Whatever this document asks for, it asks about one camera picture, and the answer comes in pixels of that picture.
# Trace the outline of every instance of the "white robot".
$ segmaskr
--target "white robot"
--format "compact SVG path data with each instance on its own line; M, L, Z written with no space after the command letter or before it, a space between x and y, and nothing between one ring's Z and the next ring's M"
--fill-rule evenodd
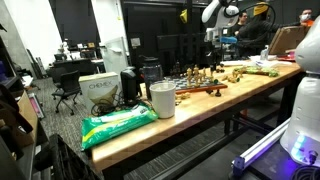
M216 44L221 36L222 28L232 27L238 21L239 9L236 6L228 4L233 0L213 0L202 13L202 22L207 23L209 20L214 21L214 27L208 27L206 30L205 41L211 41Z
M299 84L290 123L280 140L292 159L320 167L320 16L295 51L296 62L307 72Z
M228 6L232 1L213 0L204 10L202 22L206 23L212 16L216 19L214 28L207 29L207 41L214 43L222 27L230 27L236 23L238 16L230 16L237 14L239 10L237 7ZM288 128L283 135L281 133L279 136L281 137L282 135L280 144L294 161L300 164L312 164L320 167L320 158L317 159L320 153L319 21L320 16L310 28L307 36L296 48L296 62L307 72L307 77L303 78L299 84Z

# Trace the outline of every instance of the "black speaker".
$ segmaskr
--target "black speaker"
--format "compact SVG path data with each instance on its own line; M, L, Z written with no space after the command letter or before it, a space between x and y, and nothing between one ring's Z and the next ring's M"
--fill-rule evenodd
M121 83L124 103L127 106L134 106L137 104L138 92L141 93L139 78L135 67L127 67L121 71Z

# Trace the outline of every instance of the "cardboard box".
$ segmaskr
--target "cardboard box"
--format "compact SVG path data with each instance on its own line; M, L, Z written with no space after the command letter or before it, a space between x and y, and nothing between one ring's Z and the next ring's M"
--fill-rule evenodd
M295 49L304 39L309 28L290 26L278 29L269 46L270 55L284 55L286 50Z
M19 144L20 147L28 146L35 142L37 125L38 125L38 117L35 113L29 97L25 91L12 93L14 97L19 97L18 101L19 113L29 122L29 124L33 127L33 131L28 134L23 133L18 129L19 124L16 122L16 118L13 113L11 113L8 109L2 108L0 109L0 119L3 119L5 123L12 127L12 133L14 135L15 140Z
M115 72L81 76L79 82L88 114L98 103L105 107L118 103L121 86Z

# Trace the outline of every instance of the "white box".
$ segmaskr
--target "white box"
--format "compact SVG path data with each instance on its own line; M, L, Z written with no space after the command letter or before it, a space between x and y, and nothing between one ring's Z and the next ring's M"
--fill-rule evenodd
M89 114L95 104L111 106L119 101L121 86L115 72L81 76L79 83Z

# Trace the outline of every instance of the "chess set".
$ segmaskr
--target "chess set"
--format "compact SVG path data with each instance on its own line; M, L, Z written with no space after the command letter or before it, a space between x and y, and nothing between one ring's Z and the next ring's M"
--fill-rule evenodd
M192 93L192 92L201 92L206 91L208 94L211 94L216 90L215 96L220 97L220 89L227 88L228 86L219 82L218 79L213 77L213 69L210 68L210 75L207 76L206 69L199 70L197 65L193 69L188 68L186 73L177 73L179 64L176 64L173 72L170 77L165 79L168 82L173 82L176 84L176 94L182 93Z

